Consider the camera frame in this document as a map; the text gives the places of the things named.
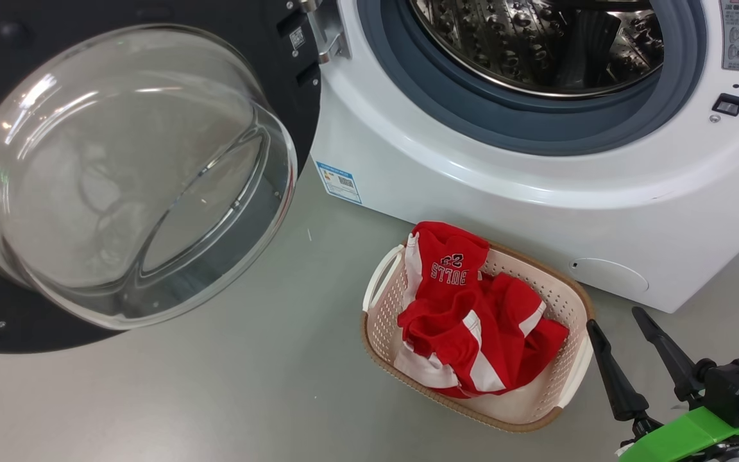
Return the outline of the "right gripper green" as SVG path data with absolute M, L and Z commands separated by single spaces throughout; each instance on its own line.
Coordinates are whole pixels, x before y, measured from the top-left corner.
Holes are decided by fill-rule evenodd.
M 704 385 L 696 380 L 695 362 L 654 321 L 642 307 L 633 307 L 633 316 L 645 339 L 654 345 L 674 382 L 675 397 L 681 402 L 700 402 Z M 649 403 L 636 392 L 612 354 L 612 345 L 595 319 L 586 328 L 597 360 L 613 418 L 619 422 L 647 418 Z M 739 426 L 731 426 L 706 407 L 698 407 L 671 423 L 654 429 L 616 451 L 619 461 L 681 461 L 739 436 Z

